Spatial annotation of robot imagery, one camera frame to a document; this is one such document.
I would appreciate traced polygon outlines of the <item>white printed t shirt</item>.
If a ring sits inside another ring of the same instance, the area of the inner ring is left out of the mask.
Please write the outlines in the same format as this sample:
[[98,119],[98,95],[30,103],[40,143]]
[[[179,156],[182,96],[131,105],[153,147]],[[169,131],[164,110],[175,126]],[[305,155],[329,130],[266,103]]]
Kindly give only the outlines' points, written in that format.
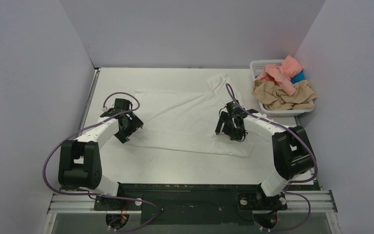
[[232,99],[230,84],[237,100],[242,96],[227,74],[207,79],[205,93],[138,89],[135,97],[141,107],[135,114],[143,128],[130,136],[129,145],[193,153],[249,157],[254,144],[230,140],[215,134],[219,110]]

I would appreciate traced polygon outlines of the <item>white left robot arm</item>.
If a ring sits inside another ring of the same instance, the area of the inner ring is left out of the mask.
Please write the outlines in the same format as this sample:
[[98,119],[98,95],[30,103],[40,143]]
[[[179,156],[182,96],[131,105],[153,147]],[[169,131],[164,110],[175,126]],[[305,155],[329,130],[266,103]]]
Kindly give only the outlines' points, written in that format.
[[113,209],[124,207],[126,196],[119,192],[120,184],[103,175],[100,150],[111,137],[124,144],[143,127],[142,120],[131,108],[129,100],[117,98],[112,108],[104,109],[96,127],[62,143],[58,170],[62,186],[107,195],[106,202]]

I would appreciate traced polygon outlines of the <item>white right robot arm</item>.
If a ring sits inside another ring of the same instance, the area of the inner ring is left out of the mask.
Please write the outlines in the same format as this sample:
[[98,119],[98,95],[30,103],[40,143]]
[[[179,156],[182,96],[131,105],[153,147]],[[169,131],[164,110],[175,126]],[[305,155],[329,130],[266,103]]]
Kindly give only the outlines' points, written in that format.
[[231,101],[219,111],[215,133],[223,133],[230,140],[242,142],[249,133],[255,133],[273,148],[274,169],[259,187],[256,203],[268,209],[275,203],[275,196],[300,174],[317,167],[306,131],[300,127],[281,125],[256,110],[242,110],[236,101]]

